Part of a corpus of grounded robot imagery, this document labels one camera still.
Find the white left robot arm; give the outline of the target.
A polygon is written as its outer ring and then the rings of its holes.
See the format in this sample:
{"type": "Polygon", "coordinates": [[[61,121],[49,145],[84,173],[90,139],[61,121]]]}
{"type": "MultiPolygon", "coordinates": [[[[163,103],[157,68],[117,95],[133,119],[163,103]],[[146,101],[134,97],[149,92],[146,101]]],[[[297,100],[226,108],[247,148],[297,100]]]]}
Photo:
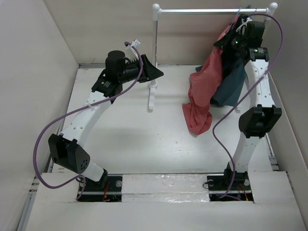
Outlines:
{"type": "Polygon", "coordinates": [[[107,171],[91,160],[84,150],[87,137],[101,115],[123,93],[123,84],[130,81],[150,82],[164,73],[150,63],[145,54],[139,56],[132,47],[111,51],[105,69],[91,87],[85,109],[59,135],[52,134],[48,143],[54,163],[86,177],[91,186],[102,191],[107,186],[107,171]]]}

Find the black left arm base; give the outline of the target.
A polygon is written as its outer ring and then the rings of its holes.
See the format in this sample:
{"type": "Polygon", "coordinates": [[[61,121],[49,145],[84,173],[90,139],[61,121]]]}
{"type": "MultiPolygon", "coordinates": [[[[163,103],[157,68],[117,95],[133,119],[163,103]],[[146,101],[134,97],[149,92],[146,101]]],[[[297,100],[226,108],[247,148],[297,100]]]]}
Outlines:
{"type": "Polygon", "coordinates": [[[79,202],[121,202],[123,175],[109,175],[106,184],[101,188],[90,179],[86,179],[84,191],[83,180],[77,178],[79,183],[77,201],[79,202]]]}

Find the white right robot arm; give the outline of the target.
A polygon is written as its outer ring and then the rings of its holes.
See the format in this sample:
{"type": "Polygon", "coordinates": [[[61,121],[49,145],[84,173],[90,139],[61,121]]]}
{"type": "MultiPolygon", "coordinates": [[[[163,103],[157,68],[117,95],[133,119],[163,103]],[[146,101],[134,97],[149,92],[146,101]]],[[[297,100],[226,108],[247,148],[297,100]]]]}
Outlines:
{"type": "Polygon", "coordinates": [[[250,98],[250,108],[239,118],[238,145],[222,177],[227,189],[234,189],[245,181],[256,146],[282,115],[281,108],[275,106],[270,92],[269,52],[261,46],[264,30],[263,22],[247,19],[224,45],[244,61],[248,90],[245,97],[250,98]]]}

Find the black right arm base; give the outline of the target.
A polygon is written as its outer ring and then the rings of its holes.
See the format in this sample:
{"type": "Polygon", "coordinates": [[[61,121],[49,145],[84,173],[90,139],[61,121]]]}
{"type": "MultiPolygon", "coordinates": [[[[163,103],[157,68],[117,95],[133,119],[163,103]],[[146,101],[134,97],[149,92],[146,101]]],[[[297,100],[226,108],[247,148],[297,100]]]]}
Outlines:
{"type": "Polygon", "coordinates": [[[233,171],[230,164],[222,174],[209,174],[203,187],[209,192],[210,201],[253,201],[252,189],[249,181],[248,172],[235,172],[232,180],[233,171]]]}

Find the red t shirt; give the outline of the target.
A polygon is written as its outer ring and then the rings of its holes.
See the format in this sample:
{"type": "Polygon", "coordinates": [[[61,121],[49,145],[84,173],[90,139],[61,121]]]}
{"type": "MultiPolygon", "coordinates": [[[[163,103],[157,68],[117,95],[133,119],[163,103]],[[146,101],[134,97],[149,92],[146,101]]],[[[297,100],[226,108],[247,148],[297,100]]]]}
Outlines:
{"type": "Polygon", "coordinates": [[[211,127],[210,100],[223,76],[221,54],[222,50],[214,46],[201,70],[190,74],[190,102],[184,103],[182,110],[188,130],[193,135],[200,135],[211,127]]]}

